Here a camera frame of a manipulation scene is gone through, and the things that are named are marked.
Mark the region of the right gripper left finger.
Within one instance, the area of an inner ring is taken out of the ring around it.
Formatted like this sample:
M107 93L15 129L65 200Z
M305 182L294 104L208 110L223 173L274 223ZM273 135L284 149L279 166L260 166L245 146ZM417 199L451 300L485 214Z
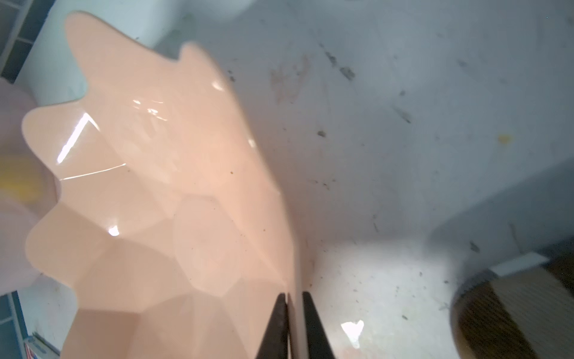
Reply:
M288 305L285 293L281 293L274 304L256 359L287 359L288 333Z

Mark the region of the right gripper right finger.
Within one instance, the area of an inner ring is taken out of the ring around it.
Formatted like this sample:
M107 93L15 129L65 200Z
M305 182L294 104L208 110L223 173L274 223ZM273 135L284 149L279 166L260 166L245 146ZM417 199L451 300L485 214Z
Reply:
M335 359L311 294L302 295L309 359Z

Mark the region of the pink faceted bowl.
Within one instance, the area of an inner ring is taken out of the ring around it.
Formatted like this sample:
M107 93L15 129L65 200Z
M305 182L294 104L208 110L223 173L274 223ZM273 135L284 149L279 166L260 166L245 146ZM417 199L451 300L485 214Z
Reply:
M254 358L287 294L307 358L297 237L227 76L89 13L65 33L87 93L22 122L61 187L25 252L76 295L62 357Z

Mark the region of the pink plastic bag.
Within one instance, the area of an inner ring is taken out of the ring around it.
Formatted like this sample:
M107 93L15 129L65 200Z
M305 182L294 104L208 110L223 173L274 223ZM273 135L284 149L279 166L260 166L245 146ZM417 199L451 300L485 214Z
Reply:
M25 244L32 228L56 201L54 177L31 152L22 120L36 102L1 79L1 294L25 288L40 272L28 261Z

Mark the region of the plaid glasses case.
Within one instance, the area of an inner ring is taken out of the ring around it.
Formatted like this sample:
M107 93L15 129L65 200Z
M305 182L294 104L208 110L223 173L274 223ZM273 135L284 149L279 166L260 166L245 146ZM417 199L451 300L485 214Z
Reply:
M470 278L454 295L450 320L461 358L572 358L573 241Z

